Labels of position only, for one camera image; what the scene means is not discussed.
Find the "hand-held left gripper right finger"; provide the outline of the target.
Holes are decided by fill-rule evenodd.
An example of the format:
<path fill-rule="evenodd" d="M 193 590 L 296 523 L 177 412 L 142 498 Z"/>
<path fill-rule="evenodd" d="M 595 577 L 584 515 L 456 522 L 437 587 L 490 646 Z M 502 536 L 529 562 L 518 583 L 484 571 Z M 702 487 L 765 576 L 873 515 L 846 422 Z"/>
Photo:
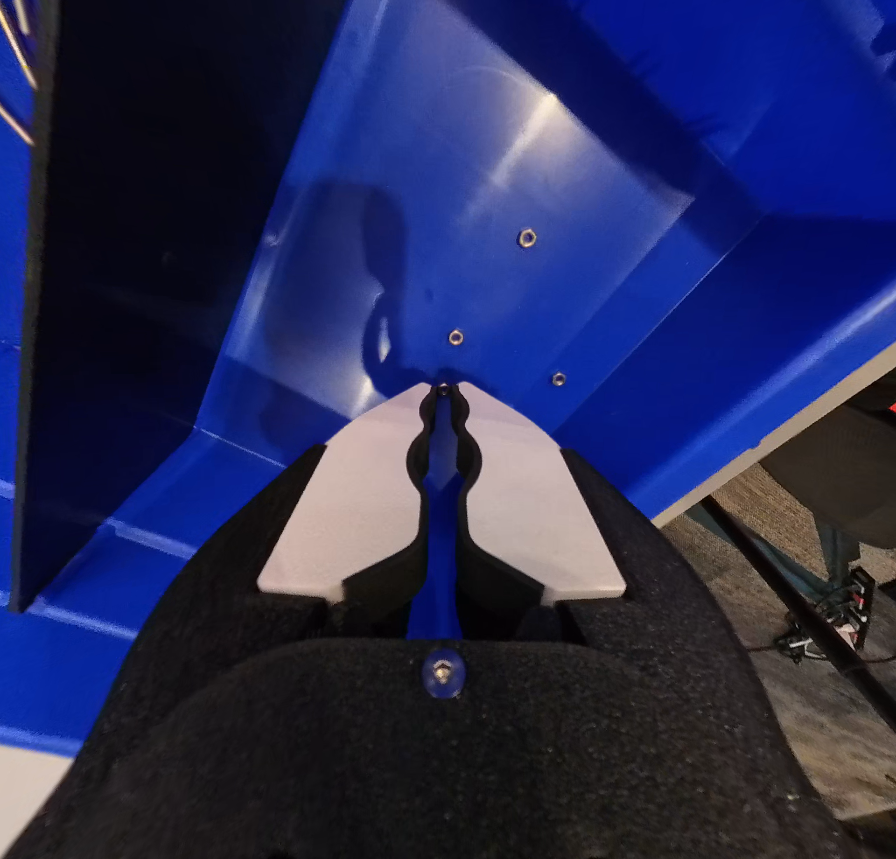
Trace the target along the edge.
<path fill-rule="evenodd" d="M 557 442 L 478 386 L 450 390 L 457 437 L 456 584 L 504 622 L 626 591 Z"/>

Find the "black desk frame bar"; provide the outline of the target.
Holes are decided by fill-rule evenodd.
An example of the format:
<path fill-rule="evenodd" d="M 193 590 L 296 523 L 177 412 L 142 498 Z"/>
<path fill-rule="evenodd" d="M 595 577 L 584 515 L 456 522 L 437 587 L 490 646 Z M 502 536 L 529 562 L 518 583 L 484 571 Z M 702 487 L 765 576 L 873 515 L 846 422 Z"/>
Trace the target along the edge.
<path fill-rule="evenodd" d="M 745 557 L 756 573 L 787 607 L 801 628 L 820 648 L 823 655 L 833 667 L 856 687 L 883 718 L 894 728 L 894 697 L 874 676 L 868 664 L 858 656 L 857 651 L 847 645 L 833 625 L 825 621 L 822 615 L 810 605 L 804 592 L 800 591 L 794 580 L 795 575 L 785 573 L 785 566 L 773 560 L 767 550 L 759 546 L 757 539 L 751 537 L 747 530 L 729 515 L 718 502 L 708 497 L 703 499 L 693 510 L 700 509 L 700 523 L 706 529 L 710 527 L 706 521 L 712 521 L 712 531 L 718 531 L 723 538 L 730 541 Z"/>

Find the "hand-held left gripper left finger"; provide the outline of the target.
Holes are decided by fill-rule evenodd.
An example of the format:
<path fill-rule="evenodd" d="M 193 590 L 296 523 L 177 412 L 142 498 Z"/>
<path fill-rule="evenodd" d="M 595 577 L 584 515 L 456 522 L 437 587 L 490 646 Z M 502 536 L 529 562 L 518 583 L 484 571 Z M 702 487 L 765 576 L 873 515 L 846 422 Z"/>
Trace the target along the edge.
<path fill-rule="evenodd" d="M 265 594 L 360 606 L 379 622 L 427 579 L 437 388 L 420 383 L 326 442 L 256 584 Z"/>

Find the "black bin divider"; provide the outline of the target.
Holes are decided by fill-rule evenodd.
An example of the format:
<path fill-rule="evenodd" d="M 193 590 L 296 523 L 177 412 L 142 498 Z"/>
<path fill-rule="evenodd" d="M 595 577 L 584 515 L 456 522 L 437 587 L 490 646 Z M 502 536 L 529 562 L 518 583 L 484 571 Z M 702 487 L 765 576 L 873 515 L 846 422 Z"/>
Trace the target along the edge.
<path fill-rule="evenodd" d="M 24 612 L 193 430 L 349 0 L 40 0 Z"/>

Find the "blue plastic bin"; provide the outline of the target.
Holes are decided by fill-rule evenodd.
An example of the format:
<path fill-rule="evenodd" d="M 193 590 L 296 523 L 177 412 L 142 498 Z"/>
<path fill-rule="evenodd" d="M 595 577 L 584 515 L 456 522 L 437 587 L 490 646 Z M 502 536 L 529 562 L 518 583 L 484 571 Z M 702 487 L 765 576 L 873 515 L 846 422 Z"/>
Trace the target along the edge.
<path fill-rule="evenodd" d="M 661 522 L 894 360 L 894 0 L 349 0 L 193 430 L 14 613 L 38 91 L 2 30 L 5 748 L 73 757 L 196 547 L 413 378 Z"/>

